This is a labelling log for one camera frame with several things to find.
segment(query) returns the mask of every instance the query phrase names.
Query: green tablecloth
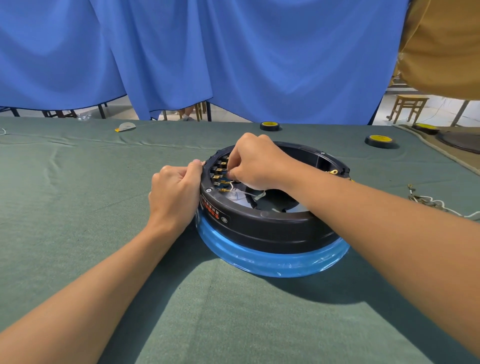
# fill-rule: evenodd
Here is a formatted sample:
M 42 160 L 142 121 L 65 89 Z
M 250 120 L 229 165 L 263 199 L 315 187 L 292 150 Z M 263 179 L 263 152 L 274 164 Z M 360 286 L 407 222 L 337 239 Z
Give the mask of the green tablecloth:
M 0 329 L 130 240 L 151 175 L 232 145 L 257 124 L 0 118 Z M 469 214 L 477 175 L 391 127 L 284 125 L 274 140 L 334 155 L 357 182 L 408 183 Z M 386 134 L 396 150 L 364 144 Z M 406 228 L 415 223 L 404 216 Z M 194 228 L 135 298 L 101 363 L 476 363 L 355 251 L 301 279 L 265 279 L 216 258 Z

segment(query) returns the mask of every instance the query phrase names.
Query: blue plastic ring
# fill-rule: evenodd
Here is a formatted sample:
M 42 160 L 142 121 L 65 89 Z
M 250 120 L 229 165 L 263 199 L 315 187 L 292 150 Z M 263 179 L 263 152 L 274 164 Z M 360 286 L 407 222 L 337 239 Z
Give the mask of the blue plastic ring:
M 338 238 L 333 243 L 312 252 L 274 254 L 245 248 L 216 231 L 199 209 L 195 225 L 204 243 L 225 262 L 259 276 L 292 278 L 321 272 L 338 262 L 350 245 Z

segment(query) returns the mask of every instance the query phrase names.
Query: yellow curtain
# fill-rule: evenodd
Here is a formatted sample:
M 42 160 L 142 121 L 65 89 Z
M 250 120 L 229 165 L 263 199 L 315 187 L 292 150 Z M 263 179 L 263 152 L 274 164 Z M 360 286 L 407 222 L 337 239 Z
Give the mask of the yellow curtain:
M 426 94 L 480 100 L 480 0 L 413 0 L 397 69 Z

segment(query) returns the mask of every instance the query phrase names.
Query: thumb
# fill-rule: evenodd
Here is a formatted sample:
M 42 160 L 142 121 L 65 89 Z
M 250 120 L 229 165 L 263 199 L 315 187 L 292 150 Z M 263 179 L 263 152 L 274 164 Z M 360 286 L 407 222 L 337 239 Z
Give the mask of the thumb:
M 198 159 L 195 159 L 189 163 L 187 167 L 187 172 L 185 173 L 185 177 L 183 177 L 182 180 L 200 185 L 202 170 L 203 170 L 202 162 Z
M 242 176 L 243 176 L 243 170 L 241 165 L 239 165 L 238 167 L 232 168 L 227 173 L 227 177 L 234 181 L 241 181 Z

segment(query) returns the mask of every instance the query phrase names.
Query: tile floor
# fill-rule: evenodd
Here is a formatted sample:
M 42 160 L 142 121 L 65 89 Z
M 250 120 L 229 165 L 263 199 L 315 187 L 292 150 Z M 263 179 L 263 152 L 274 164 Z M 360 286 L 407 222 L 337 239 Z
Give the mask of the tile floor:
M 382 99 L 382 103 L 378 109 L 377 115 L 375 117 L 374 125 L 391 125 L 392 122 L 387 120 L 387 115 L 390 115 L 392 111 L 393 104 L 395 102 L 396 96 L 395 95 L 385 95 Z M 477 126 L 480 127 L 480 108 L 478 105 L 474 103 L 479 103 L 480 101 L 473 101 L 470 103 L 466 110 L 466 114 L 473 117 L 466 117 L 462 116 L 458 125 L 460 126 Z M 453 110 L 446 110 L 442 107 L 428 107 L 427 106 L 423 109 L 418 122 L 428 122 L 429 124 L 436 125 L 436 126 L 449 126 L 452 123 L 453 118 L 455 117 L 455 112 Z M 103 107 L 105 115 L 107 118 L 115 118 L 115 119 L 125 119 L 125 120 L 138 120 L 138 116 L 133 110 L 130 100 L 128 96 L 121 97 L 117 100 L 113 100 L 108 103 L 108 107 Z M 43 114 L 40 111 L 35 110 L 18 110 L 20 116 L 28 116 L 28 117 L 42 117 Z M 212 105 L 212 121 L 226 121 L 226 122 L 250 122 L 246 119 L 241 118 L 238 115 L 232 114 L 218 106 Z M 76 110 L 79 118 L 94 118 L 94 119 L 101 119 L 100 112 L 98 108 L 86 108 L 86 109 L 79 109 Z M 398 122 L 405 123 L 408 113 L 410 112 L 409 109 L 403 110 Z M 168 120 L 178 120 L 179 116 L 174 114 L 174 112 L 170 111 L 167 112 Z M 12 116 L 10 112 L 3 112 L 0 113 L 1 116 Z

